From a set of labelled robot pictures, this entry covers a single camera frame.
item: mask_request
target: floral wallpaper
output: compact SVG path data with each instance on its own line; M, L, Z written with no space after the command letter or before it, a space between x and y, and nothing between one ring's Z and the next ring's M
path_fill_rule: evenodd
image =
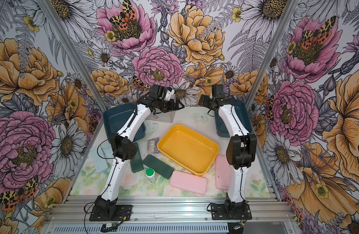
M298 3L249 114L301 233L359 233L359 0Z
M0 0L0 233L42 231L100 118L37 2Z
M135 102L153 84L172 87L187 106L216 83L229 93L259 68L286 2L51 0L108 106ZM52 35L41 10L29 8ZM232 89L242 99L254 76L245 80Z

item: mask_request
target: green bottle cap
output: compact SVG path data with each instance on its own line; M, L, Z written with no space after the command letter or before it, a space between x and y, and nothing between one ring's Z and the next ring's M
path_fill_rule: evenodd
M147 176L151 176L151 175L153 175L153 174L154 174L154 169L148 168L148 169L146 170L146 175L147 175Z

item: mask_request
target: vent grille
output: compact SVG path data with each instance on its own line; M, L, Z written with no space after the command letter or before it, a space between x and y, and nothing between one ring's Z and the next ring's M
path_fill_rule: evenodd
M100 234L102 224L86 224L89 234ZM119 234L159 233L228 233L227 223L124 223L116 231ZM83 224L56 224L51 234L86 234Z

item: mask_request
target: small yellow flower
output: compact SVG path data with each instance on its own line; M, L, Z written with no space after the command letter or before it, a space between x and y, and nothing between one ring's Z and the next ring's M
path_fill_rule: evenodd
M76 102L74 99L70 100L70 101L68 102L68 105L69 105L69 107L70 107L71 109L73 109L73 110L75 110L75 109L77 108L77 102Z
M291 54L293 51L294 51L294 49L295 49L295 47L296 47L296 43L295 42L291 42L290 44L289 44L289 46L287 47L287 53L288 54Z
M45 204L44 204L44 208L47 208L47 209L52 209L53 205L55 205L55 196L52 195L51 197L47 198Z
M107 33L105 34L105 38L107 38L107 41L109 42L114 42L116 41L116 37L114 36L114 31L107 31Z
M233 15L231 16L231 18L233 20L235 20L235 22L239 22L241 20L240 18L240 14L242 14L242 10L240 7L234 7L233 9Z
M329 190L325 185L322 185L320 183L316 184L316 189L314 190L314 192L321 199L329 198Z
M205 81L208 85L211 85L213 83L213 78L207 77Z
M39 32L39 27L36 26L34 24L34 21L33 21L33 18L30 18L29 16L24 16L23 18L23 21L27 24L27 27L31 30L31 31L37 31Z
M92 54L91 49L87 48L87 53L91 58L94 58L94 55Z

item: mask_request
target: yellow flower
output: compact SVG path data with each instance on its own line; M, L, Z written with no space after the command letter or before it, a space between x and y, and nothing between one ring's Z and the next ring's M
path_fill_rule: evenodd
M343 213L345 218L340 227L345 228L352 221L351 215L359 213L358 200L346 192L349 189L350 192L355 191L356 188L352 184L346 186L342 178L336 177L339 168L335 158L321 144L306 142L303 145L303 159L304 166L298 169L304 180L300 185L294 181L294 185L286 187L287 192L300 208L310 214L316 215L320 210L320 222L327 223L338 213Z
M68 102L68 106L70 106L70 108L74 110L77 108L77 102L74 99L72 99Z
M15 92L26 94L34 100L34 105L42 105L48 97L59 91L57 70L47 60L46 55L38 48L30 45L28 65L20 76L20 61L18 44L14 39L0 40L0 94L1 101L12 98Z
M294 49L295 49L295 47L296 47L296 43L295 42L291 42L290 44L289 44L289 46L287 47L287 53L288 54L291 54L293 51L294 51Z
M226 80L223 67L215 68L209 66L207 68L201 64L187 67L183 75L187 77L187 79L195 79L193 87L200 87L198 99L202 94L209 96L212 92L212 85L221 84L221 79Z
M41 195L35 198L34 203L38 206L31 213L35 216L42 216L50 212L54 204L59 204L65 197L66 192L72 180L68 178L60 178L49 184Z
M240 14L242 14L242 10L240 7L234 7L233 9L233 15L231 16L232 20L235 20L235 22L239 22L241 20Z
M186 49L186 62L209 66L222 54L225 33L213 30L208 35L199 37L208 25L214 24L213 17L204 15L196 6L187 5L185 11L185 17L179 12L172 16L167 34L175 40L173 45L183 45Z
M107 31L107 33L105 34L105 38L107 38L107 41L109 42L114 42L116 41L116 37L114 36L114 31Z
M86 102L80 96L71 82L66 88L61 90L61 95L51 96L49 104L46 106L47 120L58 124L61 120L66 120L66 125L74 119L78 121L78 126L86 133L88 116L86 112Z
M34 21L33 21L33 18L30 18L29 16L24 16L23 18L23 21L27 24L27 27L31 30L31 31L37 31L39 32L39 28L38 26L36 26L34 24Z
M328 103L339 113L338 121L322 138L341 174L359 183L359 70L336 83L336 102Z
M329 190L325 185L322 185L320 183L316 184L314 192L321 199L329 199Z
M93 55L91 49L87 48L87 53L88 53L88 55L89 55L91 58L94 57L94 55Z
M257 70L252 71L251 73L245 72L236 77L237 83L230 85L230 94L243 96L248 94L251 90L253 83L255 82L257 76ZM255 101L258 105L262 105L266 96L268 95L268 77L265 74L259 89L257 90Z
M0 219L0 234L17 234L18 221L7 218L4 222Z
M44 203L44 208L52 209L52 207L55 205L55 200L56 198L54 195L47 198L46 202Z
M95 82L100 94L102 96L108 94L118 98L122 94L130 93L129 81L113 70L100 69L91 72L91 78ZM90 90L87 88L86 92L92 96Z

